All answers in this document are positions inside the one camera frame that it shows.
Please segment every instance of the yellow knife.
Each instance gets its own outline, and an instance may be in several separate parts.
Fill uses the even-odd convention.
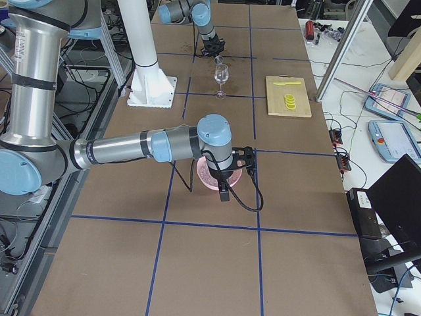
[[[274,82],[275,86],[288,86],[288,85],[300,85],[301,81],[290,81],[290,82]]]

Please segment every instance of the black monitor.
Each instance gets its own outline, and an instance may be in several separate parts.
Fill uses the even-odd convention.
[[[421,168],[408,155],[402,156],[368,189],[367,196],[404,250],[367,265],[367,271],[412,261],[421,272]]]

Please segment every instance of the blue cable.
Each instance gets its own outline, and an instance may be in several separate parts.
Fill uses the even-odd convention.
[[[396,302],[396,299],[397,299],[397,294],[399,293],[399,290],[401,289],[401,285],[402,285],[402,283],[403,283],[404,279],[405,279],[405,278],[407,277],[407,275],[409,274],[409,271],[410,271],[412,268],[415,268],[415,267],[416,267],[416,265],[413,265],[413,266],[409,267],[409,268],[405,271],[405,273],[403,274],[403,276],[402,276],[401,280],[399,281],[399,284],[398,284],[397,289],[396,289],[395,297],[393,298],[392,306],[390,307],[390,312],[389,312],[389,315],[388,315],[388,316],[392,316],[392,311],[393,311],[393,307],[395,306],[395,302]]]

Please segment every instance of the pink bowl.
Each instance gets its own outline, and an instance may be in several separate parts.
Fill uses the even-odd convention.
[[[211,190],[218,191],[218,181],[209,173],[209,168],[205,157],[202,157],[197,161],[196,171],[200,181],[206,187],[210,188]],[[243,173],[243,169],[237,169],[234,171],[234,173],[228,179],[230,186],[235,186],[241,177],[241,173]]]

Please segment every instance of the cutting board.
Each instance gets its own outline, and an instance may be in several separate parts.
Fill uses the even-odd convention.
[[[296,82],[299,85],[277,86],[274,82]],[[296,108],[287,109],[284,95],[292,94],[295,98]],[[311,117],[309,97],[305,89],[303,78],[266,76],[266,96],[268,102],[268,114],[280,117]]]

